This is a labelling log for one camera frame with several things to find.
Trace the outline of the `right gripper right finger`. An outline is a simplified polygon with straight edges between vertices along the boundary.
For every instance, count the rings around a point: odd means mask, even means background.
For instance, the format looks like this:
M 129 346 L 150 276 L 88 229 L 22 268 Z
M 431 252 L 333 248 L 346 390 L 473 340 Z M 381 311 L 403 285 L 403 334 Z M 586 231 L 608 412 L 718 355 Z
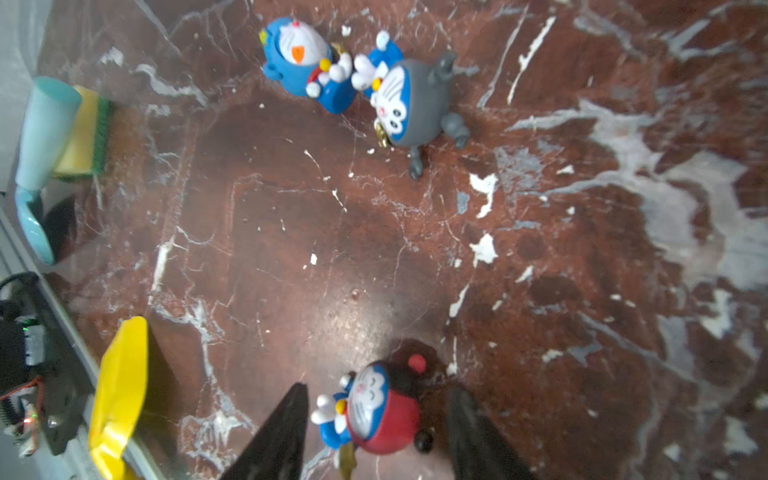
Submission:
M 455 479 L 535 479 L 535 474 L 461 385 L 447 396 L 448 447 Z

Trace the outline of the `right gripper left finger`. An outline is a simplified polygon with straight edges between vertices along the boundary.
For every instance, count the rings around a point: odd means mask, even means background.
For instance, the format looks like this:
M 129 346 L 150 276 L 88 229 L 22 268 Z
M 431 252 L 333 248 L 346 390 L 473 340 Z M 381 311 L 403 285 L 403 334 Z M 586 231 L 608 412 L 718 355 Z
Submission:
M 221 479 L 299 479 L 303 470 L 308 415 L 308 388 L 297 382 Z

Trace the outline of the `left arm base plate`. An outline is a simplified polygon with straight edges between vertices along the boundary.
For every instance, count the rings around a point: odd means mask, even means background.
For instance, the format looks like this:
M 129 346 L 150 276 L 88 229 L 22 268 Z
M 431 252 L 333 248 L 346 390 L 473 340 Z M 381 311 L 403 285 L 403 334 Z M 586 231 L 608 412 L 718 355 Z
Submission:
M 40 376 L 40 446 L 63 454 L 83 423 L 89 378 L 33 272 L 1 281 L 1 395 Z

